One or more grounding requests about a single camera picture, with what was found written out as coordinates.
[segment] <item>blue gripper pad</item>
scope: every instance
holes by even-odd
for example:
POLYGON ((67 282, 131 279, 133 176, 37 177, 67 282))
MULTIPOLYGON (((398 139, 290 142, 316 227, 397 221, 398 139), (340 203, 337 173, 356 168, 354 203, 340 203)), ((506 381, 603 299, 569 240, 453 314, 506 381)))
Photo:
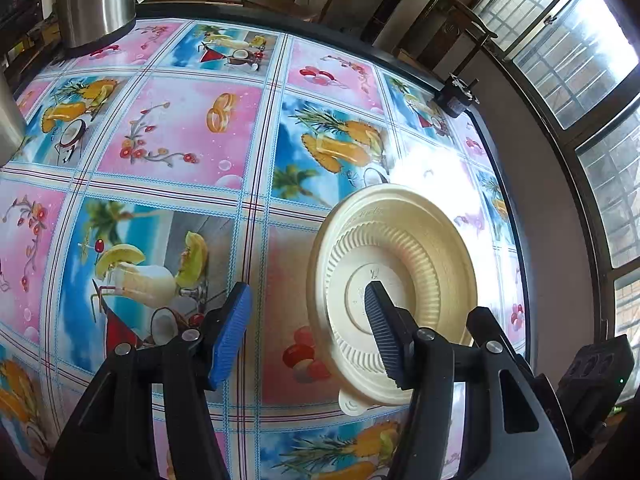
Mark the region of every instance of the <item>blue gripper pad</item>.
POLYGON ((211 350, 212 362, 209 371, 209 384, 216 390, 229 377, 238 348, 244 337, 244 331, 252 310, 251 288, 246 283, 236 283, 227 302, 222 308, 229 308, 225 324, 211 350))

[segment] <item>white plastic bowl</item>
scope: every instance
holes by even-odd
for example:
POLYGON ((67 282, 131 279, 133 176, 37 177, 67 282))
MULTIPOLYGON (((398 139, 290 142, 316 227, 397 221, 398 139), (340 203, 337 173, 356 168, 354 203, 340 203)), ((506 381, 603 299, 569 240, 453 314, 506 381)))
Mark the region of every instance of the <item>white plastic bowl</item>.
POLYGON ((455 226, 423 196, 380 184, 342 200, 316 236, 306 279, 306 306, 317 349, 341 382, 340 406, 411 400, 386 376, 369 321, 364 288, 380 280, 418 326, 470 344, 466 315, 478 293, 471 259, 455 226))

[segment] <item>printed cocktail glass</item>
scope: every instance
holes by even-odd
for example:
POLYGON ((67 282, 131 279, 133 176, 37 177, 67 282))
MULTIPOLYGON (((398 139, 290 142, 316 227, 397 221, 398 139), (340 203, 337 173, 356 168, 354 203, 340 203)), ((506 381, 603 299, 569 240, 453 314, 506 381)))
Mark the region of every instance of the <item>printed cocktail glass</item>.
POLYGON ((104 296, 123 296, 152 309, 167 307, 176 296, 184 296, 194 300, 202 311, 207 301, 207 284, 204 280, 197 288, 180 288, 166 267, 118 262, 107 271, 98 294, 92 294, 92 310, 94 297, 98 297, 102 311, 104 296))

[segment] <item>printed lemon slice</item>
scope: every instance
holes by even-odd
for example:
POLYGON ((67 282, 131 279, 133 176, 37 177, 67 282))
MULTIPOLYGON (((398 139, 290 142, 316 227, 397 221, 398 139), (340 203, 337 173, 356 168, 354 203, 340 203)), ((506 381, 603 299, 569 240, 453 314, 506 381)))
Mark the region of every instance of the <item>printed lemon slice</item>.
POLYGON ((340 173, 342 169, 342 164, 338 162, 331 155, 325 155, 324 153, 320 153, 318 151, 318 142, 314 136, 309 134, 302 135, 302 144, 304 144, 305 148, 311 154, 311 156, 316 160, 320 166, 325 168, 327 171, 331 171, 331 173, 340 173))
POLYGON ((55 121, 73 121, 86 111, 86 105, 82 101, 75 103, 60 103, 47 108, 42 115, 42 132, 48 134, 56 126, 55 121))
POLYGON ((346 121, 338 129, 361 144, 372 147, 374 143, 380 145, 380 133, 370 124, 361 121, 346 121))
POLYGON ((95 264, 95 275, 101 280, 107 274, 110 266, 119 262, 137 265, 145 261, 144 253, 136 246, 130 244, 117 244, 102 253, 95 264))
POLYGON ((434 110, 433 107, 429 106, 428 104, 424 104, 414 95, 404 94, 404 100, 409 106, 417 108, 421 112, 427 112, 432 117, 438 115, 437 111, 434 110))
POLYGON ((200 279, 209 250, 204 238, 191 231, 187 231, 184 244, 186 247, 180 256, 180 269, 175 275, 175 282, 181 288, 191 288, 200 279))
POLYGON ((341 158, 359 167, 366 166, 371 162, 369 153, 354 142, 319 135, 316 139, 316 149, 319 153, 341 158))

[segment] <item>patterned tablecloth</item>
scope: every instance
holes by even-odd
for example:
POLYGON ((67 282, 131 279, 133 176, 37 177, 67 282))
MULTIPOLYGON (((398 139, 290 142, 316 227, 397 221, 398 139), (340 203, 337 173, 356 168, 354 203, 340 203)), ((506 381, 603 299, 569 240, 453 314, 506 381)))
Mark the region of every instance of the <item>patterned tablecloth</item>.
MULTIPOLYGON (((191 298, 167 292, 191 231, 209 254, 206 308, 236 280, 255 297, 236 367, 208 397, 232 477, 383 478, 405 411, 342 414, 305 305, 322 219, 380 182, 410 186, 457 226, 479 304, 524 351, 517 249, 487 148, 468 115, 452 120, 432 97, 345 52, 230 23, 139 20, 117 44, 46 67, 18 99, 27 137, 0 173, 0 430, 27 466, 43 475, 115 344, 161 344, 198 322, 191 298), (121 243, 142 252, 150 292, 103 308, 97 252, 121 243)), ((172 478, 160 386, 153 402, 172 478)), ((457 384, 446 476, 463 412, 457 384)))

